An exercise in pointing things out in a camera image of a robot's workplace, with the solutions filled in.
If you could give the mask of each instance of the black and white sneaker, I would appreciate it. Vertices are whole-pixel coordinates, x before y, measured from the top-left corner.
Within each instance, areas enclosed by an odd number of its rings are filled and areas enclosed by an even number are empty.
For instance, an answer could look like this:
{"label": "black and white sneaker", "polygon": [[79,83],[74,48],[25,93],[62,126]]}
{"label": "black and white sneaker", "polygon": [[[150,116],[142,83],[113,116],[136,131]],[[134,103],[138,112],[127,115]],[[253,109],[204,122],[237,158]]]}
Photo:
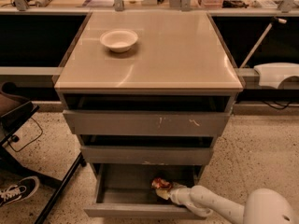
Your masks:
{"label": "black and white sneaker", "polygon": [[11,185],[7,189],[0,190],[0,207],[22,201],[30,198],[39,187],[39,179],[37,176],[25,177],[17,184]]}

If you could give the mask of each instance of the black chair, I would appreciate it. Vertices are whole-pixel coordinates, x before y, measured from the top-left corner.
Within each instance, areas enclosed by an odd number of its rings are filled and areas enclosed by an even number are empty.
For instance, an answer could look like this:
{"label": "black chair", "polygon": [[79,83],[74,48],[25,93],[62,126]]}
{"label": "black chair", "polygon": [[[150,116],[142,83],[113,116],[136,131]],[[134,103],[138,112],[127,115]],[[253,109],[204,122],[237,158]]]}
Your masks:
{"label": "black chair", "polygon": [[73,173],[75,173],[80,164],[85,166],[86,162],[80,153],[64,176],[64,179],[59,180],[24,167],[6,150],[4,144],[10,142],[11,139],[18,141],[19,138],[15,135],[15,132],[39,109],[38,105],[34,105],[26,97],[14,94],[16,89],[16,85],[12,82],[0,84],[0,169],[22,177],[38,176],[42,184],[55,189],[44,210],[36,220],[36,223],[43,223]]}

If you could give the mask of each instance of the white bowl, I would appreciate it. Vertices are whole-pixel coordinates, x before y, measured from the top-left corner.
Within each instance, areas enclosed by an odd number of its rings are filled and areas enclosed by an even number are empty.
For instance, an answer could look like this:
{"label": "white bowl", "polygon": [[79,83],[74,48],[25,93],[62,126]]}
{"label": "white bowl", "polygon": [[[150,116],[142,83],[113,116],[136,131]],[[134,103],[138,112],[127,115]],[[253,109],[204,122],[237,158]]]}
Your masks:
{"label": "white bowl", "polygon": [[114,52],[125,52],[137,41],[136,32],[128,29],[114,29],[104,32],[100,37],[100,42]]}

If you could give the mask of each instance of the floor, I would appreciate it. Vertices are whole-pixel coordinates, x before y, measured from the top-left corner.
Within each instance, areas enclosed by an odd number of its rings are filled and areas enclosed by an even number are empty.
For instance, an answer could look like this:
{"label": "floor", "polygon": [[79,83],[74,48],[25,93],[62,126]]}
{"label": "floor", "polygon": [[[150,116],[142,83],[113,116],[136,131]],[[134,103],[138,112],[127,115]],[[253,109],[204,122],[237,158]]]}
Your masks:
{"label": "floor", "polygon": [[[264,106],[236,106],[199,184],[242,204],[255,189],[273,189],[283,195],[299,213],[298,115],[299,109],[295,107],[278,111]],[[34,114],[34,119],[43,129],[42,136],[21,152],[16,153],[10,147],[7,150],[23,165],[61,179],[79,154],[78,140],[69,131],[61,112],[41,110]],[[21,148],[39,132],[36,124],[29,120],[18,131],[21,140],[13,144],[14,148]],[[18,180],[19,177],[1,171],[0,188]],[[45,223],[228,223],[217,214],[203,221],[91,218],[83,208],[93,202],[95,183],[91,167],[79,166]],[[32,198],[0,208],[0,223],[34,223],[52,193],[52,189],[41,186]]]}

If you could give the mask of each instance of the open drawer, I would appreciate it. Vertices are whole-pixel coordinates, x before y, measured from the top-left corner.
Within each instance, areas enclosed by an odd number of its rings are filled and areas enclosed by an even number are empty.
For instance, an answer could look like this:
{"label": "open drawer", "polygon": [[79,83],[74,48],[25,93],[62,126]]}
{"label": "open drawer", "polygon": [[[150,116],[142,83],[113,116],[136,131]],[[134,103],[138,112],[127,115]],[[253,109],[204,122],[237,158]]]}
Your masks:
{"label": "open drawer", "polygon": [[65,110],[74,134],[220,136],[229,113]]}
{"label": "open drawer", "polygon": [[98,164],[94,204],[84,208],[89,217],[200,218],[182,206],[158,197],[151,188],[155,177],[187,187],[196,183],[197,166]]}
{"label": "open drawer", "polygon": [[81,152],[91,163],[208,165],[212,137],[91,136],[80,137]]}

